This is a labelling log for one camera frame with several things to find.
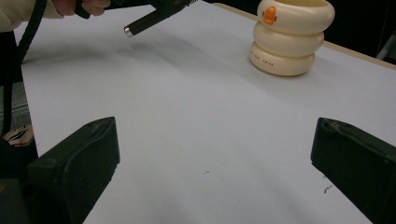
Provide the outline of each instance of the wooden edge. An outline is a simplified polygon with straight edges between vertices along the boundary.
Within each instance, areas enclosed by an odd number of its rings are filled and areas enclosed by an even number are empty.
[[[246,11],[243,11],[243,10],[240,10],[240,9],[237,9],[237,8],[234,8],[234,7],[230,7],[230,6],[224,5],[222,3],[213,3],[213,5],[215,5],[217,7],[224,8],[226,10],[229,10],[229,11],[231,11],[233,13],[236,13],[236,14],[239,14],[241,16],[244,16],[244,17],[246,17],[248,19],[251,19],[253,21],[257,21],[259,19],[256,15],[250,14],[250,13],[248,13]],[[323,46],[328,48],[328,49],[337,50],[337,51],[345,53],[345,54],[347,54],[349,56],[353,56],[355,58],[359,58],[359,59],[364,60],[364,61],[369,62],[369,63],[375,63],[375,64],[378,64],[378,65],[381,65],[381,66],[384,66],[384,67],[387,67],[389,69],[392,69],[392,70],[396,71],[396,64],[387,63],[387,62],[378,60],[376,58],[367,56],[365,54],[359,53],[359,52],[354,51],[352,49],[347,49],[347,48],[341,47],[339,45],[333,44],[333,43],[328,42],[328,41],[325,41],[323,43]]]

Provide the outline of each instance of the black hose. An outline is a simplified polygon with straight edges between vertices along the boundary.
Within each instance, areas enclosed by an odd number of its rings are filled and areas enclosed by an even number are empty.
[[[38,26],[40,25],[41,19],[43,18],[44,11],[47,6],[47,0],[36,0],[35,7],[33,8],[32,15],[27,24],[25,32],[21,38],[21,42],[17,47],[17,52],[14,55],[14,59],[8,69],[7,75],[5,77],[4,83],[4,93],[3,93],[3,111],[4,111],[4,120],[3,120],[3,131],[2,135],[8,133],[11,129],[11,120],[12,120],[12,87],[14,84],[14,78],[17,74],[19,67],[26,55],[27,50],[30,47],[30,44],[35,37],[35,33],[37,32]]]

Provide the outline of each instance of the black cable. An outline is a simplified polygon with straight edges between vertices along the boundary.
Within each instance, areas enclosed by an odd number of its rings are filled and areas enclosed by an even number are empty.
[[[15,52],[17,51],[17,46],[14,31],[0,33],[0,86],[2,88],[4,86],[4,79],[7,76],[8,68],[12,63]],[[21,68],[19,68],[17,75],[14,77],[14,83],[22,81]]]
[[[27,24],[25,32],[23,33],[21,42],[17,47],[17,52],[14,55],[14,59],[12,60],[12,63],[5,77],[5,83],[3,89],[4,120],[3,120],[2,134],[8,133],[11,129],[12,87],[14,84],[14,77],[17,74],[19,67],[21,66],[23,58],[26,55],[26,52],[29,49],[30,44],[33,41],[33,38],[35,37],[35,33],[37,32],[38,26],[40,25],[41,19],[43,18],[46,6],[47,6],[47,0],[35,1],[35,7],[33,8],[32,15]]]

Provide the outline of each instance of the black mark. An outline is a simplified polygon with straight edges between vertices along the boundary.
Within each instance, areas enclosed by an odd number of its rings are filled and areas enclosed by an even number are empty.
[[[323,193],[327,193],[327,190],[330,189],[332,187],[332,185],[330,185],[329,187],[327,187]]]

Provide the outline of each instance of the white table surface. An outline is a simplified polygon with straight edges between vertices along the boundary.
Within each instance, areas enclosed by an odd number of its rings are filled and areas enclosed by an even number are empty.
[[[394,70],[322,47],[302,76],[265,74],[255,21],[204,2],[126,37],[151,10],[43,20],[22,66],[40,155],[116,117],[121,163],[85,223],[370,223],[310,153],[319,117],[396,145]]]

